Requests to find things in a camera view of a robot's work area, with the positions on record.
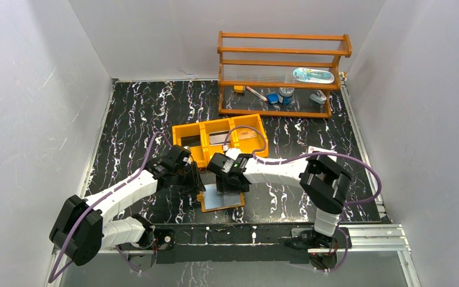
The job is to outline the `white numbered card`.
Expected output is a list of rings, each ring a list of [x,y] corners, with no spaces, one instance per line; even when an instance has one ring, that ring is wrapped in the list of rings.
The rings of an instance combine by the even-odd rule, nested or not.
[[[223,145],[226,142],[226,137],[228,135],[228,130],[211,132],[209,133],[209,145]]]

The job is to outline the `orange leather card holder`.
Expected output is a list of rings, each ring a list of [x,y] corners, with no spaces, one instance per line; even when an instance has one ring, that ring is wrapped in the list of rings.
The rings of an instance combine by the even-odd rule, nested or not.
[[[220,193],[216,184],[207,184],[204,187],[205,191],[197,194],[197,201],[204,213],[245,205],[243,193]]]

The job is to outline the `orange three-compartment plastic bin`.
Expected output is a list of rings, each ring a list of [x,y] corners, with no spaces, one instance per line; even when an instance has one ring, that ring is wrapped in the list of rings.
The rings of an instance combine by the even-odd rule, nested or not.
[[[239,148],[243,153],[256,152],[268,157],[268,138],[260,115],[244,115],[172,127],[173,143],[187,147],[201,169],[206,168],[213,154],[223,152],[223,145]]]

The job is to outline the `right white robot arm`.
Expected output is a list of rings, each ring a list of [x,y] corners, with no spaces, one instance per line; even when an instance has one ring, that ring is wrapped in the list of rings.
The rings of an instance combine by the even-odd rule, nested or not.
[[[252,184],[282,184],[303,189],[316,207],[313,241],[321,248],[336,240],[352,175],[325,152],[304,154],[291,160],[262,158],[238,148],[216,152],[207,164],[223,191],[248,192]]]

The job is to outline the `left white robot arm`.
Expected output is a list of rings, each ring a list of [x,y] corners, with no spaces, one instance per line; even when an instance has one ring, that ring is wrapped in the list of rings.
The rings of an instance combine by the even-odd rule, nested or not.
[[[148,249],[157,243],[155,226],[139,214],[115,217],[158,191],[192,193],[204,190],[197,163],[189,149],[173,145],[161,157],[117,184],[85,198],[69,197],[50,231],[49,239],[77,266],[92,260],[100,250],[126,243]]]

